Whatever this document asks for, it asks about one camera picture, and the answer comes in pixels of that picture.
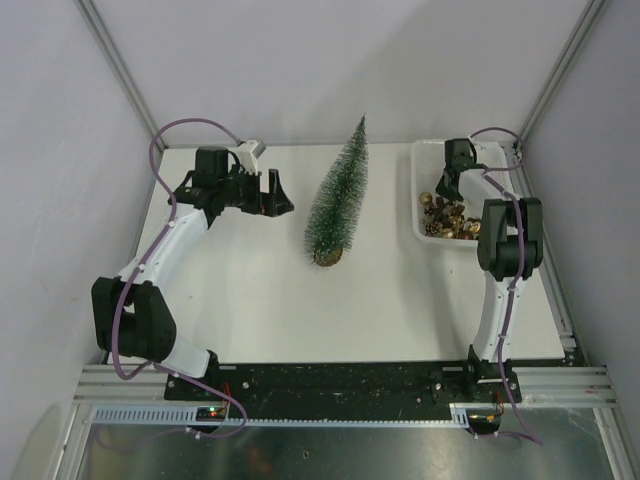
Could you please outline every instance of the gray wall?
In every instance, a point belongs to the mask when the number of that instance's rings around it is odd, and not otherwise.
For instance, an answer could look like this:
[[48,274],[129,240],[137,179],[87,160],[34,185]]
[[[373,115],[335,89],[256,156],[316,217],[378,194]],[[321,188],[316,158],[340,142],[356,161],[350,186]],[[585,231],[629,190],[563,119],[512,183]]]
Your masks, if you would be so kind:
[[272,145],[340,144],[363,112],[372,142],[518,128],[587,3],[95,0],[158,124]]
[[97,354],[91,284],[132,249],[147,139],[73,2],[2,2],[0,45],[0,478],[39,479]]
[[528,172],[580,338],[640,449],[640,2],[611,2],[530,140]]

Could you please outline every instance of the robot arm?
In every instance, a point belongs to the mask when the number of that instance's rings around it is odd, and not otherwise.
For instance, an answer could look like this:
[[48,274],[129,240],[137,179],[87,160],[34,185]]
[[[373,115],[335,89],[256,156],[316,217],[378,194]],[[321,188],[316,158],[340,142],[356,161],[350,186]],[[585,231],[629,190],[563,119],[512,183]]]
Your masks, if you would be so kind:
[[[486,167],[477,162],[478,154],[469,139],[445,142],[445,169],[436,192],[452,200],[468,198],[483,204],[482,229],[478,240],[478,261],[485,271],[485,297],[478,333],[471,356],[480,362],[498,362],[499,339],[507,319],[508,296],[514,292],[511,321],[502,346],[503,361],[511,358],[511,331],[518,301],[533,270],[542,263],[542,205],[536,198],[520,198],[492,186],[485,178]],[[520,247],[515,230],[512,198],[522,213],[525,240],[525,268],[511,287],[520,263]]]
[[[262,142],[242,144],[232,150],[239,161],[229,169],[229,150],[218,147],[197,150],[195,170],[187,174],[174,192],[176,216],[168,224],[170,230],[146,263],[140,264],[144,255],[141,253],[115,278],[101,277],[92,287],[96,338],[101,348],[111,351],[111,329],[118,299],[138,268],[125,308],[120,312],[120,353],[145,358],[194,378],[206,373],[215,355],[178,335],[163,291],[184,255],[226,207],[268,217],[293,210],[293,204],[280,186],[277,170],[269,171],[269,193],[260,192],[260,173],[256,167],[257,156],[262,151]],[[167,214],[161,229],[166,227],[169,218]]]

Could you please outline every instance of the gold bell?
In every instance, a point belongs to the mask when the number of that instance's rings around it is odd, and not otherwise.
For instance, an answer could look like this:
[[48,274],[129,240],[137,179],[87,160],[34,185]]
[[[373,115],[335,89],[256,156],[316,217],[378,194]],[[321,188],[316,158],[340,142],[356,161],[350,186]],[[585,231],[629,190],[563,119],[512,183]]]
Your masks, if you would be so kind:
[[431,202],[433,202],[433,195],[431,195],[429,192],[423,192],[418,197],[418,201],[425,207],[429,206],[431,205]]
[[450,228],[445,228],[440,235],[442,238],[456,238],[456,234]]
[[469,231],[471,233],[480,233],[480,227],[482,224],[480,222],[473,222],[469,225]]

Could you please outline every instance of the green bottle brush tree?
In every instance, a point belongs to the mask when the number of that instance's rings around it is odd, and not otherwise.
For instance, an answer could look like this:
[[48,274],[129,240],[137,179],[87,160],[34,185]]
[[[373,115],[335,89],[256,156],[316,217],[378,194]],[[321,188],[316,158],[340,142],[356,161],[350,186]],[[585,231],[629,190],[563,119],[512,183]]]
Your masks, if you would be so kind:
[[351,249],[367,189],[369,152],[364,115],[356,131],[324,177],[304,235],[305,252],[317,265],[330,267]]

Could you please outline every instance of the purple wire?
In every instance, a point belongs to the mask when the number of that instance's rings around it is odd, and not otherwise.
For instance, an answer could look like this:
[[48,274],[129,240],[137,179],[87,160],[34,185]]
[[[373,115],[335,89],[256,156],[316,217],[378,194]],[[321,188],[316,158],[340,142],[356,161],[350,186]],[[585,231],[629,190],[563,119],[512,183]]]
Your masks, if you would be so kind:
[[[219,128],[220,130],[222,130],[223,132],[225,132],[227,135],[229,135],[235,142],[237,145],[240,145],[242,143],[242,141],[235,136],[230,130],[228,130],[226,127],[224,127],[223,125],[221,125],[218,122],[214,122],[213,120],[208,120],[206,118],[183,118],[180,120],[175,120],[171,123],[168,123],[167,125],[165,125],[164,127],[162,127],[160,130],[158,130],[156,132],[156,134],[153,136],[153,138],[151,139],[151,142],[149,143],[149,166],[151,167],[151,172],[153,173],[153,176],[155,177],[155,179],[158,181],[158,183],[160,183],[160,185],[162,186],[162,188],[169,194],[169,198],[171,199],[171,213],[169,215],[169,220],[168,222],[165,224],[165,226],[162,228],[162,230],[160,231],[160,233],[158,234],[158,236],[154,239],[154,241],[151,243],[151,245],[149,246],[149,248],[147,249],[147,251],[142,255],[142,258],[140,259],[140,262],[138,262],[138,265],[136,265],[136,267],[133,269],[133,272],[131,273],[131,276],[129,277],[129,279],[127,280],[127,282],[124,285],[124,288],[122,289],[122,292],[120,293],[120,297],[118,298],[118,303],[116,304],[116,311],[113,315],[113,326],[111,329],[111,353],[112,353],[112,358],[113,358],[113,368],[116,371],[116,374],[118,375],[118,377],[120,377],[122,380],[131,380],[132,378],[134,378],[138,373],[140,373],[144,368],[146,368],[147,366],[151,365],[151,362],[144,362],[140,365],[138,365],[133,372],[131,373],[126,373],[123,368],[122,368],[122,364],[120,363],[120,353],[119,353],[119,348],[118,348],[118,337],[119,337],[119,332],[120,332],[120,322],[122,320],[122,310],[124,309],[124,304],[127,298],[127,295],[129,294],[129,291],[131,290],[131,286],[133,285],[133,282],[135,281],[136,277],[138,276],[138,274],[140,273],[140,265],[145,264],[149,258],[151,257],[151,255],[153,254],[153,252],[155,251],[155,249],[158,247],[158,245],[160,245],[160,243],[162,242],[162,240],[164,239],[164,237],[166,236],[166,234],[168,233],[169,229],[171,228],[169,226],[169,223],[172,222],[175,218],[176,218],[176,213],[177,213],[177,202],[176,202],[176,197],[173,194],[173,191],[171,190],[171,188],[169,187],[169,185],[167,185],[167,183],[162,179],[162,177],[160,176],[160,171],[158,169],[158,167],[156,166],[155,160],[154,160],[154,152],[155,152],[155,147],[156,147],[156,143],[158,142],[158,140],[160,139],[160,136],[166,132],[167,130],[169,130],[172,127],[175,127],[176,125],[182,125],[184,123],[206,123],[208,125],[213,125],[214,127]],[[170,375],[173,376],[178,376],[180,378],[182,378],[183,380],[192,383],[193,385],[196,385],[204,390],[207,390],[211,393],[213,393],[214,395],[217,395],[218,397],[221,397],[231,403],[233,403],[238,410],[240,410],[240,413],[242,413],[242,423],[240,424],[240,426],[234,430],[232,430],[231,432],[227,432],[224,434],[219,434],[219,435],[211,435],[211,434],[205,434],[200,432],[201,436],[204,437],[208,437],[208,438],[225,438],[225,437],[230,437],[231,435],[235,435],[236,433],[238,433],[240,430],[242,430],[248,420],[248,416],[247,416],[247,412],[244,409],[244,407],[240,404],[240,402],[238,402],[237,400],[233,399],[232,397],[225,395],[224,393],[216,390],[215,388],[209,387],[208,385],[205,385],[202,382],[199,382],[187,375],[182,375],[179,374],[173,370],[170,370],[166,367],[163,367],[161,365],[158,364],[154,364],[155,368],[157,370],[161,370],[164,371],[165,373],[168,373]],[[167,433],[173,433],[176,431],[180,431],[182,429],[171,429],[171,430],[167,430],[165,432],[161,432],[161,434],[156,434],[152,437],[150,437],[149,439],[145,440],[144,443],[146,443],[147,441],[153,440],[154,438],[157,438],[161,435],[167,434]]]
[[476,136],[480,135],[481,133],[485,133],[485,132],[503,132],[503,133],[508,133],[509,135],[511,135],[513,138],[515,138],[518,143],[520,144],[520,148],[522,149],[522,157],[520,158],[520,160],[513,166],[511,167],[494,167],[494,168],[488,168],[486,171],[487,172],[510,172],[512,170],[516,170],[518,168],[520,168],[522,166],[522,162],[524,161],[524,140],[522,140],[522,137],[520,135],[518,135],[516,132],[509,130],[508,128],[504,128],[504,127],[487,127],[487,128],[483,128],[482,130],[478,130],[477,132],[472,133],[471,135],[469,135],[470,138],[475,138]]
[[502,331],[500,332],[500,340],[498,340],[498,368],[500,369],[500,377],[502,379],[502,384],[504,386],[505,391],[507,392],[507,398],[509,399],[509,403],[511,404],[511,407],[513,408],[513,413],[517,417],[517,419],[520,422],[520,425],[522,426],[522,428],[527,433],[501,432],[498,435],[499,436],[525,438],[525,439],[531,440],[532,442],[535,442],[535,443],[537,443],[539,445],[542,445],[542,440],[540,439],[540,437],[538,437],[535,434],[535,432],[533,432],[533,430],[529,427],[527,422],[524,420],[524,418],[522,417],[522,412],[518,408],[518,406],[516,404],[516,401],[513,398],[513,394],[511,393],[511,388],[509,388],[509,381],[507,379],[507,375],[506,375],[506,372],[505,372],[505,369],[504,369],[504,362],[503,362],[503,357],[502,357],[502,349],[504,347],[504,342],[505,342],[505,338],[507,336],[507,332],[509,331],[509,324],[511,323],[511,314],[513,313],[513,305],[515,303],[515,291],[514,291],[514,289],[515,289],[515,287],[516,287],[516,285],[518,283],[518,280],[520,280],[520,278],[522,278],[522,274],[524,272],[524,267],[525,267],[524,226],[523,226],[523,221],[522,221],[522,211],[520,210],[520,204],[518,203],[517,197],[515,195],[513,195],[511,192],[506,191],[506,189],[499,182],[497,182],[495,179],[491,178],[491,176],[489,175],[489,173],[491,173],[491,172],[505,172],[505,171],[509,171],[509,170],[515,170],[516,168],[520,168],[522,166],[522,160],[524,159],[524,141],[522,140],[522,137],[520,135],[518,135],[517,133],[512,132],[511,130],[508,130],[506,128],[502,128],[502,127],[483,128],[482,130],[478,130],[477,132],[471,134],[470,136],[471,136],[471,138],[473,138],[476,135],[479,135],[479,134],[484,133],[484,132],[493,131],[493,130],[496,130],[496,131],[499,131],[499,132],[505,132],[505,133],[508,133],[508,134],[512,135],[513,137],[515,137],[516,140],[520,143],[521,148],[522,148],[522,152],[523,152],[522,158],[513,167],[508,167],[508,168],[489,168],[489,169],[485,170],[484,174],[482,175],[482,177],[487,182],[489,182],[489,184],[491,186],[493,186],[496,190],[498,190],[498,192],[500,192],[501,195],[509,198],[509,200],[511,200],[511,202],[513,203],[513,208],[514,208],[515,213],[516,213],[516,228],[518,230],[518,250],[520,252],[519,262],[518,262],[518,271],[516,272],[515,277],[513,277],[513,280],[509,284],[509,295],[507,296],[507,310],[506,310],[505,316],[504,316],[504,323],[502,325]]

